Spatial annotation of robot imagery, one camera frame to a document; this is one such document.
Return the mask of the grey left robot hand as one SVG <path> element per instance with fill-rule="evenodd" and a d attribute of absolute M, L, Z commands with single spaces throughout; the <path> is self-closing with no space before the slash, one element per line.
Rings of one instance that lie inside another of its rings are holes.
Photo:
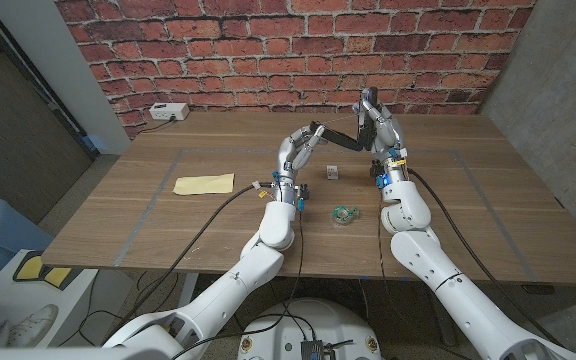
<path fill-rule="evenodd" d="M 314 130 L 304 126 L 286 137 L 280 144 L 277 170 L 273 174 L 274 195 L 278 201 L 294 204 L 295 179 L 298 171 L 307 164 L 325 129 L 324 125 L 316 126 Z"/>

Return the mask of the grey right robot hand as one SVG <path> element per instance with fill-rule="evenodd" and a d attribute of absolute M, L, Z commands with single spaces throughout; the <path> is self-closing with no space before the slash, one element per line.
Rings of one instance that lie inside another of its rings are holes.
<path fill-rule="evenodd" d="M 398 120 L 378 99 L 376 87 L 362 90 L 353 111 L 358 116 L 358 142 L 373 156 L 370 174 L 379 189 L 407 180 L 406 149 Z"/>

